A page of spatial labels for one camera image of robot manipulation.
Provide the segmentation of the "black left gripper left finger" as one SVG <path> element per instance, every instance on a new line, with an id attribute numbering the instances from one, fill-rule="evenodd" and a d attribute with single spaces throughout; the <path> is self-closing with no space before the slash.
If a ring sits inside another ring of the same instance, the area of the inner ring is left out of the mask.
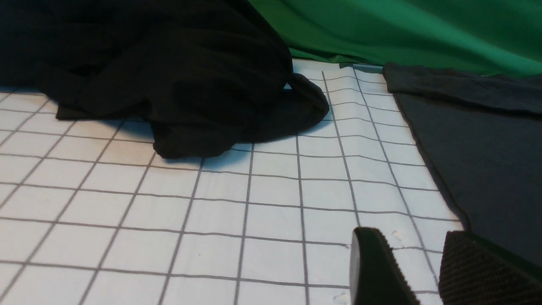
<path id="1" fill-rule="evenodd" d="M 350 296 L 353 305 L 418 305 L 385 236 L 357 227 L 352 233 Z"/>

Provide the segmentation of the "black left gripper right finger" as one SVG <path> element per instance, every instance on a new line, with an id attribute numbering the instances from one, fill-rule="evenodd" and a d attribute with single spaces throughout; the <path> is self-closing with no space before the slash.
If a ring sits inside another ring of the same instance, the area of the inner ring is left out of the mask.
<path id="1" fill-rule="evenodd" d="M 446 234 L 439 294 L 445 305 L 540 305 L 541 268 L 475 234 Z"/>

